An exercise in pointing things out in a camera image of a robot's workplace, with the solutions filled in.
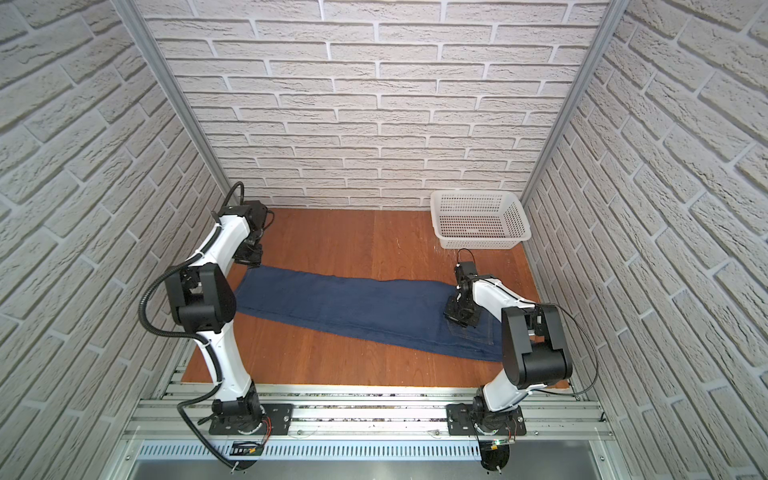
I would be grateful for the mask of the blue denim trousers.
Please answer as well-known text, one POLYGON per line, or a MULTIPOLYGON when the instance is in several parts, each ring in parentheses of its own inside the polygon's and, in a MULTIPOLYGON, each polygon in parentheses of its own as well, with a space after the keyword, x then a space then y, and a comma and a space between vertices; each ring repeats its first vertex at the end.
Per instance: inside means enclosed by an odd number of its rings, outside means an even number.
POLYGON ((498 363, 500 322, 483 310, 477 326, 449 321, 457 292, 438 281, 343 278, 262 266, 247 271, 235 295, 252 317, 427 353, 498 363))

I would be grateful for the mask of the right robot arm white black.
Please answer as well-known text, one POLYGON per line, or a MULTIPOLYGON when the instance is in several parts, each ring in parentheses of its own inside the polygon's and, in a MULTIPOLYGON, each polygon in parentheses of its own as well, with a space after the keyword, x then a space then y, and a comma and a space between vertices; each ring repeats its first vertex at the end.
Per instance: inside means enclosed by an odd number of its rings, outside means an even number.
POLYGON ((491 276, 480 275, 472 261, 455 267, 456 293, 444 316, 474 327, 483 312, 501 324, 502 370, 473 400, 474 428, 485 435, 497 432, 533 391, 568 380, 573 371, 560 311, 556 306, 526 299, 491 276))

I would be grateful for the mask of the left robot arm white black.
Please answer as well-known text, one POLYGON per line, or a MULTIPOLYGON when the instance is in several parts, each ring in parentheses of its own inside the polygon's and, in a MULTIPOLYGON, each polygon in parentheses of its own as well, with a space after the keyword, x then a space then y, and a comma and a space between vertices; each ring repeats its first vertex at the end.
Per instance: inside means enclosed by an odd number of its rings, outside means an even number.
POLYGON ((263 424, 263 408, 234 336, 237 301, 227 273, 234 264, 260 265, 267 216, 267 207, 259 201, 223 206, 188 264, 165 280, 173 320, 196 336, 218 388, 212 402, 212 434, 251 434, 263 424))

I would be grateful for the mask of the white plastic laundry basket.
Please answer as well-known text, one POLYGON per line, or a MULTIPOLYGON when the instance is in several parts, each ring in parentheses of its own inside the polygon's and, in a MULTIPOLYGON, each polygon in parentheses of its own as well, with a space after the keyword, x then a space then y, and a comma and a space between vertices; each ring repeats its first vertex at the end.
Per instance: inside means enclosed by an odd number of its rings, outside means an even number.
POLYGON ((531 238, 519 198, 491 190, 439 190, 430 196, 434 233, 447 250, 512 249, 531 238))

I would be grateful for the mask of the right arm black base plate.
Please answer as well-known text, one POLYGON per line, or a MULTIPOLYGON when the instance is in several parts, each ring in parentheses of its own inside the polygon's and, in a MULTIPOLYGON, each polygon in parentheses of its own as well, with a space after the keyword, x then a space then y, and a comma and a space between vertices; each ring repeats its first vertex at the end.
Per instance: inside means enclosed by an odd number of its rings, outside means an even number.
POLYGON ((527 427, 522 410, 490 412, 484 407, 455 403, 445 408, 448 432, 451 436, 506 436, 522 437, 527 427))

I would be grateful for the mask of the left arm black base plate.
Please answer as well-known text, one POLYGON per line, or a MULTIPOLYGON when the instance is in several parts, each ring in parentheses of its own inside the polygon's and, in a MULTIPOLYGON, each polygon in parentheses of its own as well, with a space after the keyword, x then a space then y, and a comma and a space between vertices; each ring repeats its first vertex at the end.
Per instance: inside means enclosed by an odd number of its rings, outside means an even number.
POLYGON ((265 436, 271 426, 272 436, 287 435, 294 411, 289 403, 267 403, 255 414, 215 414, 208 433, 211 435, 265 436))

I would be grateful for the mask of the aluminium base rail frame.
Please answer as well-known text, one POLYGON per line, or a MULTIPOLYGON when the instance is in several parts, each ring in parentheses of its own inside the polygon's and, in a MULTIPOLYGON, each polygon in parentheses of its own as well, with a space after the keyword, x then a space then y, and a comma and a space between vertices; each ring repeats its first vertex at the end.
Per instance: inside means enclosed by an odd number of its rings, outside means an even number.
POLYGON ((534 460, 561 458, 582 448, 602 479, 625 479, 628 467, 599 403, 535 393, 519 403, 527 434, 451 436, 446 406, 473 404, 478 394, 459 387, 261 384, 261 404, 294 405, 287 435, 211 435, 210 405, 202 384, 172 382, 157 399, 140 401, 130 415, 107 474, 124 478, 149 460, 231 463, 280 460, 477 461, 498 454, 509 469, 522 466, 524 448, 538 444, 534 460))

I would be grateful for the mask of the left aluminium corner post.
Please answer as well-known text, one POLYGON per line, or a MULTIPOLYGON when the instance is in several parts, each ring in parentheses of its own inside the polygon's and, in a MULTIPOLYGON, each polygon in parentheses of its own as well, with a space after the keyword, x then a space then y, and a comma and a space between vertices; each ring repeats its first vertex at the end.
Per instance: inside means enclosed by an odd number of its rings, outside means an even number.
POLYGON ((232 182, 228 179, 224 168, 216 157, 211 143, 162 54, 159 44, 152 35, 138 5, 135 1, 129 0, 114 0, 112 4, 165 93, 169 104, 187 131, 204 165, 220 191, 227 195, 232 188, 232 182))

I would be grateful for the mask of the aluminium corner post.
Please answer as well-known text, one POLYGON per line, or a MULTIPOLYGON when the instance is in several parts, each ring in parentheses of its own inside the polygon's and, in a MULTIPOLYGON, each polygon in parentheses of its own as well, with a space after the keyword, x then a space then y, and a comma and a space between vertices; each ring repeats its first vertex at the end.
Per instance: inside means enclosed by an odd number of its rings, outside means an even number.
POLYGON ((533 197, 537 183, 542 178, 544 171, 549 165, 561 136, 564 134, 572 117, 575 115, 581 99, 587 91, 593 75, 629 4, 629 0, 614 0, 608 2, 595 36, 586 50, 583 61, 576 73, 568 94, 565 97, 556 121, 550 130, 539 158, 534 165, 531 176, 521 194, 520 201, 523 206, 527 205, 533 197))
POLYGON ((165 93, 169 104, 187 131, 204 165, 220 191, 227 195, 232 188, 232 182, 228 179, 224 168, 216 157, 211 143, 162 54, 159 44, 152 35, 138 5, 135 1, 129 0, 114 0, 112 4, 165 93))

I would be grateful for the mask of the right aluminium corner post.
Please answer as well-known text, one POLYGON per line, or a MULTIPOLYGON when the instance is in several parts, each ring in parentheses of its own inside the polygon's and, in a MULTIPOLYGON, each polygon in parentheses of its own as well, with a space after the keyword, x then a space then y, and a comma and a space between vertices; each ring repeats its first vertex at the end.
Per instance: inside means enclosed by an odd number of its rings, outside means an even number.
POLYGON ((549 165, 561 136, 564 134, 572 117, 575 115, 581 99, 587 91, 593 75, 629 4, 629 0, 614 0, 608 2, 595 36, 586 50, 583 61, 576 73, 568 94, 565 97, 556 121, 550 130, 539 158, 534 165, 531 176, 521 194, 520 201, 523 206, 527 205, 533 197, 537 183, 542 178, 544 171, 549 165))

